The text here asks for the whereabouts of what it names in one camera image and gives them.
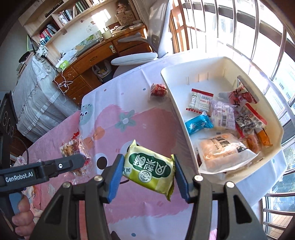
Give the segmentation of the person's left hand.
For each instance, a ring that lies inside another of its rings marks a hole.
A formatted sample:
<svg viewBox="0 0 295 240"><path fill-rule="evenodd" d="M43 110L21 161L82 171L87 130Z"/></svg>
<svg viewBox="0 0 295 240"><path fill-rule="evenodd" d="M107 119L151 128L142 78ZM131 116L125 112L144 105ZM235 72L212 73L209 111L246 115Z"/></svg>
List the person's left hand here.
<svg viewBox="0 0 295 240"><path fill-rule="evenodd" d="M30 239L30 235L34 230L34 215L30 210L30 203L26 196L23 196L18 203L18 214L12 217L12 222L16 225L15 233L23 236L25 239Z"/></svg>

